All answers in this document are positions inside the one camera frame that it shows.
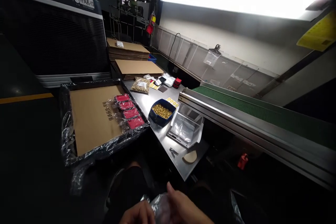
blue bin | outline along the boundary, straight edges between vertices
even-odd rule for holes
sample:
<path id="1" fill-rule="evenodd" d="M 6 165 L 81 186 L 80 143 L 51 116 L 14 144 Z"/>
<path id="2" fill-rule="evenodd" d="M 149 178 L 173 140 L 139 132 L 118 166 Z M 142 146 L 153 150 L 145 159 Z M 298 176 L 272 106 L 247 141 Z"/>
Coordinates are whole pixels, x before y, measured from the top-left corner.
<path id="1" fill-rule="evenodd" d="M 152 54 L 149 55 L 148 61 L 153 61 L 156 64 L 156 58 Z"/>
<path id="2" fill-rule="evenodd" d="M 154 110 L 153 107 L 156 104 L 161 104 L 163 107 L 165 107 L 166 109 L 168 109 L 169 111 L 172 112 L 172 115 L 168 118 L 168 119 L 164 119 L 161 116 L 157 115 Z M 160 99 L 156 102 L 153 103 L 152 107 L 150 108 L 150 112 L 149 112 L 149 117 L 158 125 L 164 127 L 173 117 L 174 112 L 176 111 L 175 106 L 173 106 L 169 101 L 166 101 L 164 99 Z"/>

yellow floor line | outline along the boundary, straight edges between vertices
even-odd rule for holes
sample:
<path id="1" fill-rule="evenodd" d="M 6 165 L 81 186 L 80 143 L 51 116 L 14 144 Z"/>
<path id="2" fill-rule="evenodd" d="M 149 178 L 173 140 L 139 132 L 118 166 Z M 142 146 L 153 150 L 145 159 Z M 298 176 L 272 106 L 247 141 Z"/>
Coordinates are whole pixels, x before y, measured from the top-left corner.
<path id="1" fill-rule="evenodd" d="M 29 96 L 16 96 L 16 97 L 9 97 L 0 99 L 0 104 L 6 103 L 13 103 L 13 102 L 23 102 L 27 100 L 36 100 L 36 99 L 43 99 L 43 98 L 50 98 L 54 97 L 51 93 L 44 93 L 44 94 L 32 94 Z"/>

yellow paper sign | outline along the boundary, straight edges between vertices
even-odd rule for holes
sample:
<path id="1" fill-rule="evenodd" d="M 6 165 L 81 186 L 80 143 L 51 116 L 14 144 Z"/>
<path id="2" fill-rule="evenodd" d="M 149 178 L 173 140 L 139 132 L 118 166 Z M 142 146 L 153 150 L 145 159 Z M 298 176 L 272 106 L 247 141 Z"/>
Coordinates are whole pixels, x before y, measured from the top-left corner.
<path id="1" fill-rule="evenodd" d="M 330 12 L 296 43 L 312 50 L 324 51 L 336 41 L 336 11 Z"/>

conveyor belt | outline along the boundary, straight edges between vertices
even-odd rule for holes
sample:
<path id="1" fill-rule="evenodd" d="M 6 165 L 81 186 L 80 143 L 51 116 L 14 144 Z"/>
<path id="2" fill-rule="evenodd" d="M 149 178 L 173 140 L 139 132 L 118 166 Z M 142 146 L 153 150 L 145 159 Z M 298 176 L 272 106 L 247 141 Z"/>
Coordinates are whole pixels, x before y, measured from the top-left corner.
<path id="1" fill-rule="evenodd" d="M 316 183 L 335 188 L 333 124 L 204 82 L 184 89 L 178 100 Z"/>
<path id="2" fill-rule="evenodd" d="M 247 96 L 233 97 L 205 86 L 199 86 L 193 91 L 336 150 L 336 136 L 333 135 L 335 126 L 333 124 L 273 106 L 257 99 L 245 101 L 243 99 L 251 98 Z"/>

white wall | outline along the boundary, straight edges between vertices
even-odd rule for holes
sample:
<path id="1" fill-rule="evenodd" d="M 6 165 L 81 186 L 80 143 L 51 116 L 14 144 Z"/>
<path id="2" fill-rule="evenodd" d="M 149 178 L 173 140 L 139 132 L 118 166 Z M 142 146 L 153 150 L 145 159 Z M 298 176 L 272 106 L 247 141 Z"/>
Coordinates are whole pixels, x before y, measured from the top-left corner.
<path id="1" fill-rule="evenodd" d="M 160 25 L 278 75 L 311 50 L 296 45 L 313 22 L 163 3 Z"/>
<path id="2" fill-rule="evenodd" d="M 335 55 L 336 48 L 333 48 L 267 93 L 262 100 L 283 107 L 336 78 Z"/>

